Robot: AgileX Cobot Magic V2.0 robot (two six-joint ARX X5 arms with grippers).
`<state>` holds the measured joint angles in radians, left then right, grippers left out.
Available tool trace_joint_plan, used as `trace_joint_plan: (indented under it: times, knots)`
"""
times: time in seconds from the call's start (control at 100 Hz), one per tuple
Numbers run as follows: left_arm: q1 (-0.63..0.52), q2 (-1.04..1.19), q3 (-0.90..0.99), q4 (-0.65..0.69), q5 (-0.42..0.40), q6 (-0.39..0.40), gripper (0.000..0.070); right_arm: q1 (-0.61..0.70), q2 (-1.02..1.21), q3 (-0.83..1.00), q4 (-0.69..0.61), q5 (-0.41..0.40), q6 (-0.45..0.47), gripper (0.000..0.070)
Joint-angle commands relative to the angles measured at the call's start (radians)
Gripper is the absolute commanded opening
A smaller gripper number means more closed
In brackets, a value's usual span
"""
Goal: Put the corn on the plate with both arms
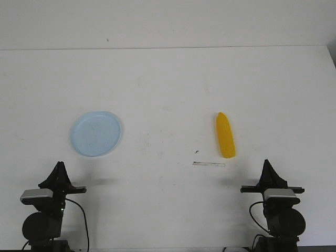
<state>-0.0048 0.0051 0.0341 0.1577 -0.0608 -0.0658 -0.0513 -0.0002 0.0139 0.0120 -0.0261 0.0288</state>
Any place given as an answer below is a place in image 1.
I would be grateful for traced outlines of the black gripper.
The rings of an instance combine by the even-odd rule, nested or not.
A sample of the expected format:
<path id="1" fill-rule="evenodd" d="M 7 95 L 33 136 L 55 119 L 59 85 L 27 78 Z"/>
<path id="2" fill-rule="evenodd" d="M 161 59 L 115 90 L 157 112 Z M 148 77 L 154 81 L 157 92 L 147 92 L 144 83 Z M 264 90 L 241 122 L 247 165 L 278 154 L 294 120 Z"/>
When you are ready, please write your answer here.
<path id="1" fill-rule="evenodd" d="M 270 185 L 274 188 L 264 188 L 268 183 L 268 170 L 270 177 Z M 297 194 L 302 194 L 305 189 L 302 187 L 288 187 L 286 180 L 282 179 L 274 170 L 270 162 L 265 159 L 262 172 L 257 186 L 243 185 L 240 188 L 241 193 L 260 193 L 266 208 L 281 209 L 292 208 L 300 203 Z"/>
<path id="2" fill-rule="evenodd" d="M 60 184 L 56 186 L 58 170 L 60 167 Z M 85 186 L 73 186 L 67 174 L 64 162 L 58 161 L 50 175 L 38 187 L 51 187 L 53 192 L 52 210 L 65 209 L 66 196 L 69 194 L 84 194 L 87 191 Z"/>

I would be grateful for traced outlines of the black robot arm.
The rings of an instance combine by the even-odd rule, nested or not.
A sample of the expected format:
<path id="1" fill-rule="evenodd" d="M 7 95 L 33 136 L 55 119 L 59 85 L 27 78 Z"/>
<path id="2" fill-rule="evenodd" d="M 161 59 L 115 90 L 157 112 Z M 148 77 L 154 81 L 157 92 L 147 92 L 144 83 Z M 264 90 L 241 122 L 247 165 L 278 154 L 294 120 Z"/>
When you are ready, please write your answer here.
<path id="1" fill-rule="evenodd" d="M 298 194 L 305 192 L 302 187 L 292 187 L 274 170 L 268 159 L 264 160 L 262 173 L 256 185 L 243 185 L 241 193 L 260 193 L 262 201 L 249 207 L 252 220 L 267 234 L 257 234 L 249 251 L 298 251 L 299 236 L 306 229 L 303 215 L 294 209 L 300 203 Z M 264 228 L 253 217 L 252 208 L 263 206 L 267 222 Z"/>
<path id="2" fill-rule="evenodd" d="M 37 212 L 30 214 L 23 222 L 22 234 L 27 239 L 23 248 L 29 245 L 31 251 L 72 251 L 66 239 L 59 239 L 66 201 L 69 201 L 77 205 L 83 214 L 89 251 L 85 210 L 79 203 L 67 198 L 69 194 L 84 194 L 86 191 L 85 186 L 72 185 L 63 161 L 56 163 L 50 175 L 38 184 L 38 188 L 25 190 L 20 202 L 32 205 Z"/>

